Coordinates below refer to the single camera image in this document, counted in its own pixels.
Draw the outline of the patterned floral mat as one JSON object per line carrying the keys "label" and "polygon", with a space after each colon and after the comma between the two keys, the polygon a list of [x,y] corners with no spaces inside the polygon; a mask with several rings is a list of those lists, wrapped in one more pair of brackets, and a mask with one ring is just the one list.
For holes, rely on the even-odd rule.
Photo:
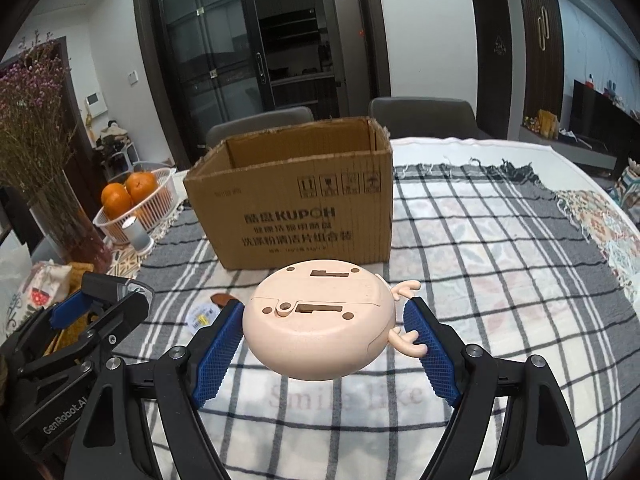
{"label": "patterned floral mat", "polygon": [[612,200],[594,191],[559,191],[559,210],[596,244],[639,313],[639,232]]}

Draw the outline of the orange fruit right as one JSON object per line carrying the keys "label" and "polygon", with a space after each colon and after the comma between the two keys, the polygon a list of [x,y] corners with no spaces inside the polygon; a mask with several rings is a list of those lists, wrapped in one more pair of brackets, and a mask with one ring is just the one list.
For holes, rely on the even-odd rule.
{"label": "orange fruit right", "polygon": [[137,205],[146,200],[157,189],[157,180],[152,172],[137,171],[130,174],[125,182],[132,202]]}

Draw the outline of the orange fruit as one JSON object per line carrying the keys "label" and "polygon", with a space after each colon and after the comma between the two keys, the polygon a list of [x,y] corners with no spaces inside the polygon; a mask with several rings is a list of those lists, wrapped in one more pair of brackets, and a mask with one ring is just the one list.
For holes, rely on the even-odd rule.
{"label": "orange fruit", "polygon": [[102,190],[101,203],[104,214],[110,220],[121,217],[134,206],[127,189],[118,182],[110,183]]}
{"label": "orange fruit", "polygon": [[157,180],[152,172],[137,171],[130,174],[125,182],[132,202],[137,205],[146,200],[157,189]]}

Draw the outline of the dried purple flowers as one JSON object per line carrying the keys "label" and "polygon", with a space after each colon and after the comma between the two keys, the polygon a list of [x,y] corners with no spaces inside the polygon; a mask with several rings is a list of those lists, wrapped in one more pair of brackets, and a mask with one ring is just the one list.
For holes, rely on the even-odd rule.
{"label": "dried purple flowers", "polygon": [[35,37],[1,71],[1,183],[29,200],[72,156],[75,128],[65,122],[66,76],[58,44]]}

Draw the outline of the brown cardboard box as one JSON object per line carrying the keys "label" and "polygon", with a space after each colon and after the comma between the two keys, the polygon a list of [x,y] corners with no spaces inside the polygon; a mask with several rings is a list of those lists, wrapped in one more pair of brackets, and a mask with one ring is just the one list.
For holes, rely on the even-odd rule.
{"label": "brown cardboard box", "polygon": [[390,258],[393,149],[373,118],[232,136],[209,150],[183,185],[227,270]]}

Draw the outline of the right grey chair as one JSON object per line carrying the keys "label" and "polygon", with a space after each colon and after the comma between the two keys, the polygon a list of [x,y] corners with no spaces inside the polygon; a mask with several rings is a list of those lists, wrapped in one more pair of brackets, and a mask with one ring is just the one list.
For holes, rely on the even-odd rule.
{"label": "right grey chair", "polygon": [[480,130],[472,106],[465,100],[384,96],[370,102],[369,116],[384,127],[392,139],[491,139]]}

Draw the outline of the grey chair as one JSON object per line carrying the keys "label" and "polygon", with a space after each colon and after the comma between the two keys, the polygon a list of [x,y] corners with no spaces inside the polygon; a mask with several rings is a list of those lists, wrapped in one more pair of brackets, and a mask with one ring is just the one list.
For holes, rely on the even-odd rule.
{"label": "grey chair", "polygon": [[301,125],[313,121],[314,115],[311,109],[306,106],[272,110],[213,126],[206,133],[206,146],[214,148],[223,140],[238,134]]}
{"label": "grey chair", "polygon": [[392,139],[491,139],[480,130],[472,106],[465,100],[384,96],[370,102],[369,116],[384,127]]}

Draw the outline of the floral fabric cover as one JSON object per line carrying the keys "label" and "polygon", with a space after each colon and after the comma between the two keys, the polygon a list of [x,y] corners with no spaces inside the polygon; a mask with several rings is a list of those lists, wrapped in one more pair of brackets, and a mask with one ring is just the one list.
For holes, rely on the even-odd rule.
{"label": "floral fabric cover", "polygon": [[70,292],[73,268],[53,261],[36,263],[9,302],[2,327],[6,336],[14,333],[31,315],[63,301]]}

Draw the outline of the pink deer toy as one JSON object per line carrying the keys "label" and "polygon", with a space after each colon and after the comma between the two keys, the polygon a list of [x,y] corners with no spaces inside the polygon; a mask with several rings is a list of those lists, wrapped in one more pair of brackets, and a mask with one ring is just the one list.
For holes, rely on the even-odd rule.
{"label": "pink deer toy", "polygon": [[257,286],[244,308],[243,335],[258,361],[305,382],[358,372],[388,346],[423,358],[419,332],[396,326],[396,304],[420,287],[415,280],[388,284],[341,260],[293,263]]}

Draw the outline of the left grey chair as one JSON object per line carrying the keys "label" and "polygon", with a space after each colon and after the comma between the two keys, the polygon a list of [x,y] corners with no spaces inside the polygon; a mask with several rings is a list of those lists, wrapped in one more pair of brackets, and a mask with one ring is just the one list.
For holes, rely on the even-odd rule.
{"label": "left grey chair", "polygon": [[313,121],[314,115],[311,109],[306,106],[272,110],[213,126],[206,133],[206,146],[214,148],[223,140],[238,134],[301,125]]}

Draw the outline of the round blue tin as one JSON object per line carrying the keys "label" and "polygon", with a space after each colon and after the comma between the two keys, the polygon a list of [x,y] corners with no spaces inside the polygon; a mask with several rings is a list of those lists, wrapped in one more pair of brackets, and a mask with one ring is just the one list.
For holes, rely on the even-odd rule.
{"label": "round blue tin", "polygon": [[211,326],[220,311],[221,308],[211,301],[196,304],[186,314],[186,327],[192,334],[196,334],[201,328]]}

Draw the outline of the white shoe rack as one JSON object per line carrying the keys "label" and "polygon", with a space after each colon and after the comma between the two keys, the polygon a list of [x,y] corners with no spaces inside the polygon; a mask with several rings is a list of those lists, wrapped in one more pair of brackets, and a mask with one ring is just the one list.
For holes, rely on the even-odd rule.
{"label": "white shoe rack", "polygon": [[134,142],[127,133],[100,136],[94,152],[99,156],[107,181],[119,178],[123,174],[130,174],[134,171],[134,164],[139,160]]}

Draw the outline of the black television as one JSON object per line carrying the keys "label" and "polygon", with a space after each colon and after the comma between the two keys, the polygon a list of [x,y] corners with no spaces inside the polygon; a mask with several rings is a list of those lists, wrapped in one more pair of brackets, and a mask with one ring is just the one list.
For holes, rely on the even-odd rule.
{"label": "black television", "polygon": [[574,81],[568,128],[596,148],[622,156],[639,149],[639,123],[602,93]]}

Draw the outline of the brown oval case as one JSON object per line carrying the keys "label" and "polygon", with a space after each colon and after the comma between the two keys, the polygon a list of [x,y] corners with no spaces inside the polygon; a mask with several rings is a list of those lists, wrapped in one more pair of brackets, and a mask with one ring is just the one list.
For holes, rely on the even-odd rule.
{"label": "brown oval case", "polygon": [[238,298],[226,292],[216,292],[216,294],[210,296],[210,301],[216,304],[219,309],[223,309],[230,301],[238,301]]}

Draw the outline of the woven wicker tissue box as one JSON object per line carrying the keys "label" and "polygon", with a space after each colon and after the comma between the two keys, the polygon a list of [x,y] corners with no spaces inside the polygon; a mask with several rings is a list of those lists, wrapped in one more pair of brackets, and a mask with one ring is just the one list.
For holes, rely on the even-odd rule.
{"label": "woven wicker tissue box", "polygon": [[87,272],[94,271],[92,263],[72,262],[70,264],[70,296],[58,304],[51,316],[53,339],[44,354],[58,352],[78,341],[81,332],[88,326],[88,301],[81,293],[82,278]]}

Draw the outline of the glass vase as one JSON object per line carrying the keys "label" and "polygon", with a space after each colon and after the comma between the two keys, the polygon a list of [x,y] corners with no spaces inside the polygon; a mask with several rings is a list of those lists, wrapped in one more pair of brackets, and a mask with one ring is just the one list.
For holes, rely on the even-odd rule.
{"label": "glass vase", "polygon": [[96,273],[108,271],[111,248],[82,209],[63,171],[40,188],[29,201],[29,208],[65,260],[91,263]]}

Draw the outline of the white tv cabinet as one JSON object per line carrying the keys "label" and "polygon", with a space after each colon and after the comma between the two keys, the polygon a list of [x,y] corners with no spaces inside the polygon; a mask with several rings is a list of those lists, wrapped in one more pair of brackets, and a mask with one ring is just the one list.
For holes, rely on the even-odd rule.
{"label": "white tv cabinet", "polygon": [[548,140],[543,136],[540,136],[538,133],[531,132],[524,127],[520,127],[518,140],[520,142],[548,146],[578,166],[589,166],[592,168],[613,171],[616,165],[615,156],[596,152],[589,148],[581,148],[576,144],[565,143],[557,140]]}

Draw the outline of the white fruit basket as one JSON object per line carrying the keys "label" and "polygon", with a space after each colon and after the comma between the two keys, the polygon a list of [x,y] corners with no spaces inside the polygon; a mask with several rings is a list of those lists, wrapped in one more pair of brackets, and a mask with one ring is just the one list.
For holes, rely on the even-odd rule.
{"label": "white fruit basket", "polygon": [[[140,204],[134,204],[130,211],[115,220],[107,218],[102,206],[92,220],[93,225],[101,230],[114,245],[126,245],[128,243],[125,233],[122,232],[122,222],[128,217],[136,216],[145,231],[149,233],[159,226],[160,222],[164,221],[178,206],[178,195],[174,185],[175,168],[160,168],[149,170],[149,172],[152,172],[156,177],[157,189],[146,200]],[[116,182],[125,186],[130,174],[126,175],[125,180]]]}

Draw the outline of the orange fruit front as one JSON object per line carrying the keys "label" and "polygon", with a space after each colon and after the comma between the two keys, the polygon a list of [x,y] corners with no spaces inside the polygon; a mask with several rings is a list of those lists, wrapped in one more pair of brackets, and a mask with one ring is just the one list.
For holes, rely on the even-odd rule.
{"label": "orange fruit front", "polygon": [[127,189],[118,182],[110,183],[102,190],[101,203],[104,214],[110,220],[121,217],[134,206]]}

